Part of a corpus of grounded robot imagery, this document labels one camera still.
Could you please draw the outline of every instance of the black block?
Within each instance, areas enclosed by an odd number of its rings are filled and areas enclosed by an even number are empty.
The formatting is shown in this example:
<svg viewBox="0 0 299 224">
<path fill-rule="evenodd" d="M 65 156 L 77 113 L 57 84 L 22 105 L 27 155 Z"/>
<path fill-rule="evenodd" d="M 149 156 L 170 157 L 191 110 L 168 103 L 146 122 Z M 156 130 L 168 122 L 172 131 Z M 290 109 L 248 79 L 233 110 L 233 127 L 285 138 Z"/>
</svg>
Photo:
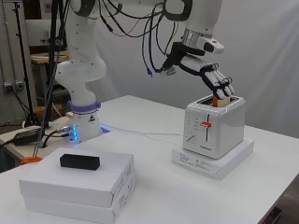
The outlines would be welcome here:
<svg viewBox="0 0 299 224">
<path fill-rule="evenodd" d="M 64 154 L 60 158 L 60 165 L 67 168 L 95 171 L 100 167 L 100 158 L 92 156 Z"/>
</svg>

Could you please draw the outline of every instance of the floor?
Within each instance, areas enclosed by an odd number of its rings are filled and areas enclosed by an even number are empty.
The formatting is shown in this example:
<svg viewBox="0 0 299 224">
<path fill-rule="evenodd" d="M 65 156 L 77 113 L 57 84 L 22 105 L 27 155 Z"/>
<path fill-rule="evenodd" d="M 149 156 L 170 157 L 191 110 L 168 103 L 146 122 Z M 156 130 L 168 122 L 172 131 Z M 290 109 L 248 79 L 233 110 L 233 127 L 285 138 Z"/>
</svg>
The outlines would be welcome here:
<svg viewBox="0 0 299 224">
<path fill-rule="evenodd" d="M 277 224 L 299 223 L 299 176 L 289 186 L 277 207 L 282 209 L 282 215 Z"/>
</svg>

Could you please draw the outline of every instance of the toaster label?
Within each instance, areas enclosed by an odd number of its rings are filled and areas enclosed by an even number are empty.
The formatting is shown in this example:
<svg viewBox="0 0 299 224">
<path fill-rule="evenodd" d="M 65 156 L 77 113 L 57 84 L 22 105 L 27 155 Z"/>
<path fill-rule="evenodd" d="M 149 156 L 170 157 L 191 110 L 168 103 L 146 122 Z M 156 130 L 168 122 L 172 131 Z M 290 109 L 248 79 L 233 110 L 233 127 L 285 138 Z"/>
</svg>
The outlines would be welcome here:
<svg viewBox="0 0 299 224">
<path fill-rule="evenodd" d="M 209 148 L 209 147 L 203 147 L 203 146 L 200 146 L 200 148 L 205 149 L 205 150 L 208 150 L 208 151 L 211 151 L 211 150 L 212 150 L 212 149 Z"/>
</svg>

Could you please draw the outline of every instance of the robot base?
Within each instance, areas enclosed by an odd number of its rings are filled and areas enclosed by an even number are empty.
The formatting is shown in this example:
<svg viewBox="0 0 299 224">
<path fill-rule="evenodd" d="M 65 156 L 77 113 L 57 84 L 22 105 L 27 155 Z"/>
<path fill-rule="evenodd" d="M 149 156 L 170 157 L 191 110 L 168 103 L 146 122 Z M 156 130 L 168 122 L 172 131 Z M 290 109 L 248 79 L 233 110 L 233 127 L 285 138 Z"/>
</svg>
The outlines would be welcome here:
<svg viewBox="0 0 299 224">
<path fill-rule="evenodd" d="M 80 143 L 101 135 L 100 121 L 97 117 L 97 109 L 87 113 L 76 113 L 67 122 L 70 128 L 69 141 Z"/>
</svg>

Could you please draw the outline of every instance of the red marking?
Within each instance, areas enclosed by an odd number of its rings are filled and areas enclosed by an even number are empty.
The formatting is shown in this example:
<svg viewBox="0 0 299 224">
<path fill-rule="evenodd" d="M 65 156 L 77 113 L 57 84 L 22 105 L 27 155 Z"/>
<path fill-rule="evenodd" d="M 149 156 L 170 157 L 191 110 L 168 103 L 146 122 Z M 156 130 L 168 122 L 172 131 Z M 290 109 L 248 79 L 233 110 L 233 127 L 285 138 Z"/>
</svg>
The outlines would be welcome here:
<svg viewBox="0 0 299 224">
<path fill-rule="evenodd" d="M 211 124 L 210 122 L 208 122 L 208 121 L 203 121 L 203 122 L 201 122 L 201 125 L 202 125 L 202 126 L 205 126 L 205 127 L 207 127 L 207 128 L 212 127 L 212 124 Z"/>
</svg>

